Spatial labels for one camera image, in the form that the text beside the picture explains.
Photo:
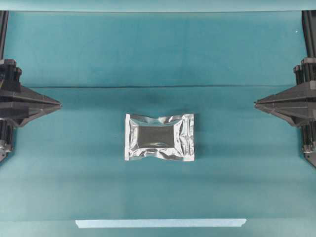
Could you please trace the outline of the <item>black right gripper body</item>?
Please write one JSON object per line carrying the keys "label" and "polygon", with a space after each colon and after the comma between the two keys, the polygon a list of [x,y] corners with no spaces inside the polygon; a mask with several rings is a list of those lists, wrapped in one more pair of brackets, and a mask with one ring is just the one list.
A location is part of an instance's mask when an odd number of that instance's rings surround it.
{"label": "black right gripper body", "polygon": [[291,126],[300,127],[316,120],[316,58],[306,57],[293,68],[299,96],[294,105],[300,105],[299,114],[291,116]]}

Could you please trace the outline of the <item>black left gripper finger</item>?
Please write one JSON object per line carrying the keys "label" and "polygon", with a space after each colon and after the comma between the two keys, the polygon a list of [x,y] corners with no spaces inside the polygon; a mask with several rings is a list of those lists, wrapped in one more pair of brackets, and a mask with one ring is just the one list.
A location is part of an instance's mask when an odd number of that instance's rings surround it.
{"label": "black left gripper finger", "polygon": [[33,121],[42,116],[53,113],[62,108],[61,104],[38,104],[35,108],[29,108],[29,115],[22,121],[22,126],[25,126],[30,121]]}
{"label": "black left gripper finger", "polygon": [[61,103],[51,97],[40,94],[28,87],[23,87],[23,98],[36,103],[61,105]]}

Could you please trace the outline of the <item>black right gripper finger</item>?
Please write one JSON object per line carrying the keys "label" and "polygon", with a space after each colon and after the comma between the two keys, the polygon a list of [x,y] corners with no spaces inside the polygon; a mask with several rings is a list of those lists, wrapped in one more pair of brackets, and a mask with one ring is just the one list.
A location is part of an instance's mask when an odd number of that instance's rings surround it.
{"label": "black right gripper finger", "polygon": [[271,94],[262,99],[258,99],[254,101],[254,105],[256,104],[265,104],[265,103],[282,103],[282,102],[296,102],[299,100],[299,96],[296,95],[299,90],[299,85],[288,88],[284,91],[278,92],[276,94]]}
{"label": "black right gripper finger", "polygon": [[294,115],[292,112],[289,112],[285,109],[276,108],[276,107],[273,107],[272,105],[257,104],[257,103],[254,104],[254,108],[261,110],[267,114],[271,114],[282,120],[285,120],[291,126],[300,126],[300,121],[297,120],[298,117]]}

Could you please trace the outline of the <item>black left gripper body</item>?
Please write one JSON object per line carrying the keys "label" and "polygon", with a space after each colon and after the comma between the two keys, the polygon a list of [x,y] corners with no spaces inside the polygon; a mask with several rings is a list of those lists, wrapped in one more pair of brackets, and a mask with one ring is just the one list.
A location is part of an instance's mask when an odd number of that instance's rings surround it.
{"label": "black left gripper body", "polygon": [[22,127],[28,118],[29,109],[25,100],[18,96],[22,92],[19,81],[22,70],[13,59],[0,61],[0,119],[7,120],[15,127]]}

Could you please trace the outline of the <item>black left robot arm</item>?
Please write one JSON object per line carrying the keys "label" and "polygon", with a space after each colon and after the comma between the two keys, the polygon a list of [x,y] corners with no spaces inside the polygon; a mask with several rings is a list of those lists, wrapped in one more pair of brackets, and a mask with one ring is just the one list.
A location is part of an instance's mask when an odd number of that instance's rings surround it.
{"label": "black left robot arm", "polygon": [[62,104],[21,85],[22,70],[13,59],[0,61],[0,159],[13,150],[13,132],[32,120],[61,109]]}

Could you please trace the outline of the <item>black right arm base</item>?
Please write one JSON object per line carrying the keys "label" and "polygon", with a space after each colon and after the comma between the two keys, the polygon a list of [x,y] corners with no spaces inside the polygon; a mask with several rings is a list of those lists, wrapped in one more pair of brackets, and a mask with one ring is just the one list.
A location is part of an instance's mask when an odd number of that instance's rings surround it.
{"label": "black right arm base", "polygon": [[307,56],[316,57],[316,10],[302,11],[302,27]]}

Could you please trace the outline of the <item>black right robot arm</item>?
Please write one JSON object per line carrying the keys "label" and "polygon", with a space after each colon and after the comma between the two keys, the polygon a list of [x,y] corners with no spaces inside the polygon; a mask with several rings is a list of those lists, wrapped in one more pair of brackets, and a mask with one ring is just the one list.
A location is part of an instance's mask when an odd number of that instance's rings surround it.
{"label": "black right robot arm", "polygon": [[303,152],[316,152],[316,59],[307,57],[293,68],[297,85],[254,102],[254,107],[300,127]]}

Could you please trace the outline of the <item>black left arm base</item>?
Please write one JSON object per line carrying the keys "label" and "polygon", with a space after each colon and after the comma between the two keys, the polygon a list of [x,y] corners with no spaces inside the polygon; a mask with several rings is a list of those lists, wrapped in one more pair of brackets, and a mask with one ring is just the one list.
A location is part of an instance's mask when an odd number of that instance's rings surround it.
{"label": "black left arm base", "polygon": [[0,11],[0,59],[3,59],[9,11]]}

